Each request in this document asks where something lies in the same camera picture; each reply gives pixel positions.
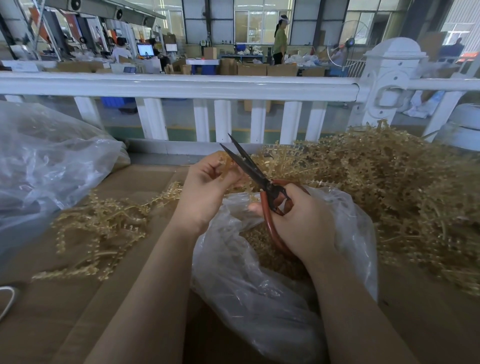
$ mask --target table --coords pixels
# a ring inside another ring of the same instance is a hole
[[[192,74],[197,73],[197,67],[202,66],[202,74],[216,74],[215,66],[218,66],[220,60],[202,60],[197,58],[187,58],[186,63],[192,66]]]
[[[263,54],[220,54],[221,58],[240,58],[240,62],[242,62],[243,58],[251,58],[251,59],[260,59],[262,63],[264,62]]]

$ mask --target forearm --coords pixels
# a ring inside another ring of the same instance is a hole
[[[320,303],[333,364],[418,363],[348,262],[326,249],[321,262],[307,264]]]
[[[168,224],[86,364],[181,363],[197,238]]]

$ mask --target white cable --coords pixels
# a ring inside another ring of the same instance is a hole
[[[3,310],[3,312],[0,315],[0,321],[1,321],[6,316],[8,311],[11,309],[13,303],[17,299],[18,291],[17,291],[16,288],[11,287],[11,286],[2,286],[2,287],[0,287],[0,291],[10,291],[12,293],[12,298],[8,302],[7,307],[5,307],[5,309]]]

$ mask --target computer monitor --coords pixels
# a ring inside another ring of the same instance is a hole
[[[137,44],[138,54],[141,56],[153,56],[153,47],[151,44]]]
[[[178,48],[176,44],[166,44],[165,45],[165,50],[167,52],[178,52]]]

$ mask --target clear plastic bag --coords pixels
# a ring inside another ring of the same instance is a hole
[[[40,104],[0,101],[0,231],[75,205],[130,158],[107,132]]]
[[[377,262],[372,220],[349,194],[306,187],[332,208],[336,247],[377,299]],[[257,254],[239,235],[263,221],[247,210],[247,193],[223,200],[193,252],[192,288],[222,321],[264,356],[283,363],[317,363],[326,358],[321,318],[309,309],[311,282],[290,280],[259,266]]]

